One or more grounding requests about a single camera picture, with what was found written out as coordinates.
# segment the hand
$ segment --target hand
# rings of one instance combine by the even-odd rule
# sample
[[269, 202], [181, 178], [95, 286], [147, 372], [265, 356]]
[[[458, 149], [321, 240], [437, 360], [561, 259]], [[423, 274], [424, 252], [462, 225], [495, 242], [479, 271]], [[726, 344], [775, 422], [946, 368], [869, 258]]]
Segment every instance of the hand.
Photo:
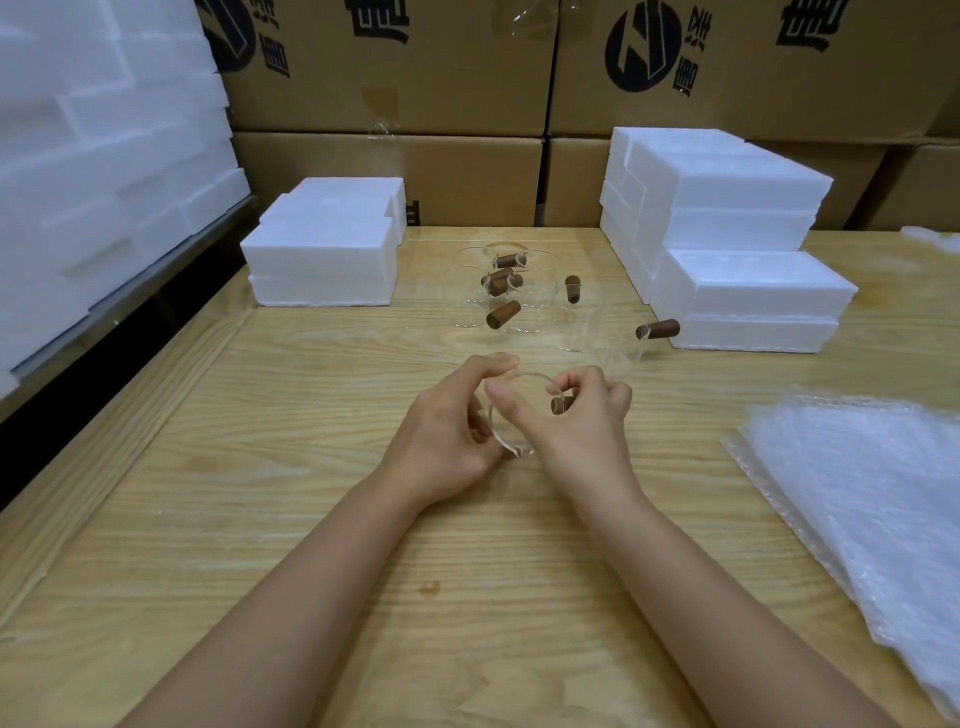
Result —
[[487, 395], [503, 417], [523, 433], [543, 467], [577, 505], [613, 491], [637, 492], [623, 419], [634, 393], [623, 382], [608, 383], [598, 367], [582, 367], [554, 377], [561, 392], [576, 400], [561, 415], [540, 413], [505, 376], [489, 379]]
[[506, 450], [493, 439], [475, 392], [483, 379], [517, 364], [504, 352], [474, 355], [418, 394], [377, 467], [387, 487], [405, 489], [422, 509], [489, 473]]

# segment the wood grain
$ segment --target wood grain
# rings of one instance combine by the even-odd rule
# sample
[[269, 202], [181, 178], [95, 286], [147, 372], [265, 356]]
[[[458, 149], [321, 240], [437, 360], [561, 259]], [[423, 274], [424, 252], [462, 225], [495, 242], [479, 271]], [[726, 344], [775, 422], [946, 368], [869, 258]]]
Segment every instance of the wood grain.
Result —
[[[132, 466], [124, 449], [95, 458], [126, 475], [0, 631], [5, 725], [112, 725], [468, 354], [514, 351], [548, 374], [579, 363], [549, 334], [449, 324], [444, 272], [488, 242], [558, 253], [564, 276], [603, 289], [608, 326], [652, 320], [591, 230], [409, 229], [390, 307], [256, 309]], [[835, 338], [813, 356], [652, 342], [630, 379], [634, 466], [660, 508], [903, 725], [942, 726], [720, 440], [794, 385], [960, 409], [960, 262], [895, 233], [812, 233], [807, 249], [860, 286]], [[141, 415], [153, 409], [171, 411], [160, 394]], [[710, 725], [536, 460], [417, 522], [317, 723]]]
[[0, 512], [0, 626], [46, 575], [253, 309], [235, 279]]

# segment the person's left hand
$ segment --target person's left hand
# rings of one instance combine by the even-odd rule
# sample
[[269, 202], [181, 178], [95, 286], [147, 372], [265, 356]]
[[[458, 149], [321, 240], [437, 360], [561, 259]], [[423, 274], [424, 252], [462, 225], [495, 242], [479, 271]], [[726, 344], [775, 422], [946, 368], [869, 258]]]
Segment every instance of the person's left hand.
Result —
[[387, 487], [404, 489], [419, 509], [480, 480], [506, 450], [493, 438], [475, 392], [483, 379], [518, 364], [513, 354], [475, 354], [417, 395], [375, 474]]

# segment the styrofoam block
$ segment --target styrofoam block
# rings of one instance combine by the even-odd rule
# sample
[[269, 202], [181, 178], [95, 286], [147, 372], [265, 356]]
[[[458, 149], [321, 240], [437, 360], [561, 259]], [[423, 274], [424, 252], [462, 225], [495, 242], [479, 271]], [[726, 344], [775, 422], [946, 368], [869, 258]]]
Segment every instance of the styrofoam block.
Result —
[[237, 155], [233, 151], [233, 144], [229, 140], [219, 141], [208, 147], [206, 158], [215, 178], [223, 177], [240, 166], [237, 163]]
[[393, 201], [391, 216], [406, 229], [407, 196], [402, 177], [307, 177], [294, 192], [331, 199], [386, 192]]
[[0, 103], [0, 175], [33, 158], [67, 150], [76, 142], [55, 99]]
[[185, 159], [163, 172], [167, 190], [178, 202], [190, 200], [202, 189], [210, 187], [216, 178], [213, 162], [206, 152]]
[[190, 237], [183, 210], [179, 207], [161, 212], [133, 229], [131, 239], [148, 265], [155, 263]]
[[837, 330], [830, 319], [687, 318], [670, 339], [677, 349], [816, 353]]
[[195, 111], [190, 89], [183, 78], [144, 84], [137, 92], [141, 129], [179, 124]]
[[202, 189], [181, 206], [190, 234], [201, 231], [249, 194], [247, 177], [239, 168]]
[[87, 143], [111, 141], [146, 129], [143, 94], [133, 84], [75, 91], [60, 97], [74, 133]]
[[203, 32], [193, 36], [178, 36], [174, 40], [177, 55], [180, 57], [186, 73], [215, 73], [217, 64], [213, 52]]
[[101, 162], [91, 149], [79, 147], [32, 158], [0, 175], [0, 198], [10, 200], [21, 219], [39, 226], [109, 191]]
[[816, 210], [668, 209], [648, 199], [640, 207], [634, 240], [645, 258], [660, 248], [796, 251], [816, 217]]
[[152, 175], [117, 192], [135, 225], [151, 220], [174, 205], [176, 199], [162, 175]]
[[12, 370], [87, 313], [83, 296], [60, 276], [0, 285], [0, 367]]
[[856, 286], [807, 253], [666, 251], [651, 302], [662, 319], [836, 319]]
[[230, 128], [227, 113], [223, 109], [200, 111], [191, 117], [190, 122], [196, 127], [205, 147], [233, 136], [233, 129]]
[[260, 221], [287, 218], [309, 223], [311, 220], [393, 217], [393, 211], [393, 201], [387, 194], [321, 198], [295, 190], [276, 198], [273, 204], [260, 215]]
[[396, 269], [392, 217], [261, 223], [240, 243], [253, 275], [267, 278], [385, 279]]
[[[637, 145], [635, 158], [650, 155]], [[640, 180], [646, 194], [666, 207], [817, 209], [832, 179], [790, 159], [767, 154], [650, 156], [651, 173]]]
[[647, 268], [643, 259], [631, 245], [627, 233], [616, 224], [607, 210], [604, 210], [600, 215], [600, 230], [610, 240], [611, 247], [616, 256], [620, 258], [620, 262], [623, 263], [627, 278], [634, 285], [640, 300], [649, 304], [656, 290], [657, 276], [655, 273], [658, 271], [660, 262], [658, 260], [654, 261], [653, 270]]
[[140, 84], [170, 81], [187, 73], [178, 43], [168, 36], [121, 37], [117, 44], [133, 77]]
[[130, 215], [119, 198], [105, 195], [44, 221], [37, 243], [59, 272], [99, 255], [131, 229]]
[[72, 36], [50, 42], [66, 92], [132, 85], [133, 73], [112, 37]]
[[10, 372], [0, 369], [0, 400], [20, 386], [20, 380]]
[[147, 267], [129, 238], [119, 240], [80, 265], [63, 271], [63, 276], [80, 291], [88, 307], [102, 301]]
[[266, 306], [390, 305], [396, 273], [391, 279], [250, 276], [250, 283], [256, 301]]
[[620, 187], [623, 170], [630, 161], [630, 148], [635, 143], [674, 145], [697, 145], [703, 149], [705, 145], [711, 148], [722, 148], [743, 144], [743, 139], [733, 134], [721, 132], [719, 129], [671, 129], [665, 127], [614, 127], [611, 136], [610, 156], [607, 162], [607, 176], [617, 191]]
[[225, 109], [230, 105], [224, 80], [219, 73], [193, 74], [187, 76], [186, 84], [194, 109]]
[[108, 36], [116, 33], [101, 0], [6, 0], [0, 22], [37, 35], [59, 37]]
[[40, 37], [0, 25], [0, 103], [56, 96], [66, 90], [50, 48]]

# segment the transparent plastic wrap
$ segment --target transparent plastic wrap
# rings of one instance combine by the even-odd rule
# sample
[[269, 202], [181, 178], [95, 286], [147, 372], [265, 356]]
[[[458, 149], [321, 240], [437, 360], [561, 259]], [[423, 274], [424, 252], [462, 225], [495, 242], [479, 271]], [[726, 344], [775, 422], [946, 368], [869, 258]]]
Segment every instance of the transparent plastic wrap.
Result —
[[806, 394], [750, 416], [727, 451], [960, 723], [960, 417]]

